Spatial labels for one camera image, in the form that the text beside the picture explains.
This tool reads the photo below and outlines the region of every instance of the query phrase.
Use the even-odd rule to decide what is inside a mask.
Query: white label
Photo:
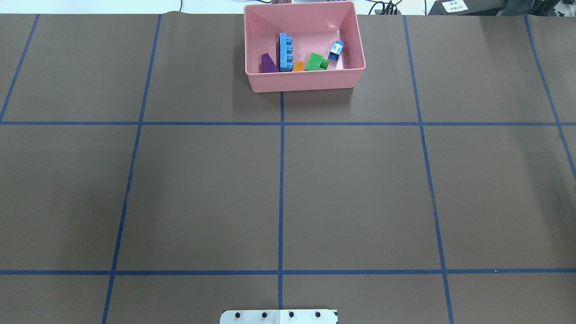
[[[466,6],[466,3],[464,3],[464,0],[446,1],[442,3],[442,6],[444,6],[444,9],[446,9],[447,13],[463,12],[465,10],[468,10],[468,7]]]

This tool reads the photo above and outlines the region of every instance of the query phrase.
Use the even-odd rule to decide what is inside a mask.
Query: pink plastic bin
[[[262,73],[261,57],[277,63],[278,34],[292,36],[294,63],[310,53],[328,58],[337,40],[344,50],[337,65],[323,71]],[[353,88],[366,67],[354,3],[351,1],[249,5],[244,7],[245,69],[254,92]]]

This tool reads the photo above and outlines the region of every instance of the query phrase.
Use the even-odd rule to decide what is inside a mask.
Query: grid line
[[[138,120],[138,130],[136,131],[136,139],[134,140],[134,149],[132,150],[132,160],[130,161],[130,171],[128,172],[128,181],[126,183],[126,192],[124,193],[124,203],[122,206],[122,215],[120,216],[120,224],[118,226],[118,236],[116,237],[116,246],[114,248],[114,256],[112,258],[112,270],[108,282],[108,292],[106,294],[106,302],[104,303],[104,311],[102,314],[102,324],[106,324],[108,320],[108,310],[110,308],[110,300],[112,299],[112,289],[114,286],[114,276],[116,265],[118,264],[118,254],[120,252],[120,243],[122,241],[122,232],[124,230],[124,221],[126,219],[126,210],[128,208],[128,195],[132,186],[132,176],[134,174],[134,163],[136,161],[136,153],[138,152],[138,144],[140,142],[140,134],[142,132],[142,121],[144,120],[144,112],[146,111],[146,100],[148,97],[148,88],[150,87],[150,78],[152,77],[152,67],[154,66],[154,55],[156,53],[156,44],[158,42],[158,34],[160,32],[160,22],[162,15],[158,15],[156,22],[156,32],[154,34],[154,42],[152,44],[152,51],[150,54],[150,64],[148,65],[148,75],[146,77],[146,85],[144,87],[144,95],[142,96],[142,107],[140,109],[140,118]]]
[[[280,180],[278,199],[278,309],[283,308],[284,268],[284,92],[280,93]]]
[[[137,126],[139,122],[0,122],[13,126]],[[280,126],[281,122],[142,122],[142,126]],[[286,126],[490,126],[490,127],[573,127],[575,122],[284,122]]]
[[[548,83],[544,76],[544,71],[542,71],[542,66],[540,65],[540,60],[538,59],[538,53],[536,52],[536,47],[534,46],[534,40],[532,38],[532,31],[530,30],[530,23],[528,21],[528,15],[524,15],[524,24],[526,25],[526,32],[528,33],[528,40],[530,41],[530,47],[532,48],[532,55],[534,56],[534,61],[536,62],[536,67],[538,68],[538,73],[540,74],[540,79],[542,79],[542,85],[546,91],[546,96],[548,97],[548,103],[550,104],[550,109],[554,115],[554,121],[558,127],[558,133],[560,133],[560,138],[562,139],[562,145],[564,146],[564,151],[566,152],[566,157],[568,158],[568,163],[570,163],[570,169],[572,170],[572,176],[576,180],[576,168],[574,167],[574,160],[570,154],[570,149],[568,148],[568,143],[566,142],[566,137],[564,136],[564,131],[562,131],[562,124],[558,118],[558,113],[556,112],[556,107],[554,106],[554,101],[552,100],[552,95],[550,94],[550,89],[548,88]]]
[[[416,101],[416,112],[418,114],[418,123],[420,127],[420,138],[422,140],[422,150],[424,153],[424,163],[426,165],[426,176],[428,178],[428,187],[432,198],[432,208],[434,212],[434,223],[436,229],[436,241],[438,243],[438,254],[440,257],[440,267],[442,267],[442,279],[444,281],[444,295],[446,297],[446,308],[448,311],[448,321],[454,324],[452,314],[452,300],[450,298],[450,287],[448,284],[448,275],[446,273],[446,263],[444,261],[444,248],[442,247],[442,234],[440,233],[440,221],[438,219],[438,209],[436,208],[436,196],[434,195],[434,183],[432,182],[432,173],[430,171],[430,160],[428,158],[428,148],[426,147],[426,136],[424,133],[424,123],[422,120],[422,110],[420,108],[420,97],[418,96],[418,86],[416,84],[416,73],[414,71],[414,60],[412,58],[412,48],[410,46],[410,33],[408,31],[408,20],[402,16],[404,21],[404,33],[406,35],[406,47],[408,50],[408,61],[410,63],[410,73],[412,74],[412,87],[414,88],[414,99]]]
[[[381,270],[0,270],[0,276],[367,276],[419,274],[576,273],[576,268]]]
[[[30,34],[28,35],[28,40],[26,40],[26,45],[24,46],[22,55],[20,56],[20,61],[18,61],[18,66],[16,66],[16,71],[14,72],[12,83],[10,83],[10,88],[8,89],[8,93],[6,94],[6,98],[4,99],[4,105],[2,106],[2,111],[0,111],[0,122],[2,122],[4,114],[6,113],[6,109],[8,108],[8,102],[10,101],[12,91],[14,90],[14,86],[16,85],[16,80],[18,79],[18,75],[20,74],[20,69],[22,68],[22,64],[24,63],[24,58],[26,57],[26,53],[28,52],[28,47],[30,47],[30,43],[32,42],[32,36],[34,36],[34,31],[36,30],[36,25],[38,25],[39,19],[40,15],[37,14],[36,18],[34,18],[34,24],[32,24],[32,29],[30,30]]]

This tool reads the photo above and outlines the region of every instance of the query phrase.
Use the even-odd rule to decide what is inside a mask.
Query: lego block
[[[262,71],[264,71],[264,73],[280,72],[268,53],[262,54]]]
[[[338,61],[338,58],[340,57],[340,54],[342,53],[342,49],[344,49],[344,42],[341,40],[337,40],[336,42],[334,42],[334,44],[332,45],[332,48],[330,49],[330,53],[328,53],[328,59],[331,59],[333,61]]]
[[[304,62],[302,61],[296,62],[294,68],[292,69],[292,72],[298,72],[298,71],[304,71]]]
[[[292,37],[286,36],[285,33],[280,33],[280,62],[278,67],[280,72],[292,71],[293,56],[292,56]]]
[[[312,53],[306,65],[306,71],[318,71],[328,68],[328,60],[324,59],[322,55]]]

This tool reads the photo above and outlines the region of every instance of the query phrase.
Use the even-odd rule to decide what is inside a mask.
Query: metal bracket
[[[338,324],[337,310],[229,310],[220,324]]]

